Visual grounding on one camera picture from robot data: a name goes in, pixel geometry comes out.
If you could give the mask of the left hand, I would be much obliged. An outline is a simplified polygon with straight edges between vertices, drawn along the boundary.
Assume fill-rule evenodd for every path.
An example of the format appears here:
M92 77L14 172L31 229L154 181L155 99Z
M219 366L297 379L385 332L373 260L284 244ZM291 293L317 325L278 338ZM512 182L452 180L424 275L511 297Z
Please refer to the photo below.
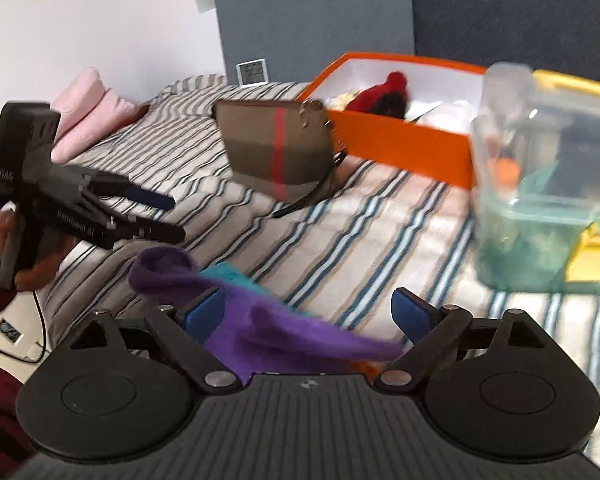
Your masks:
M32 292L50 284L76 239L20 211L0 211L0 286Z

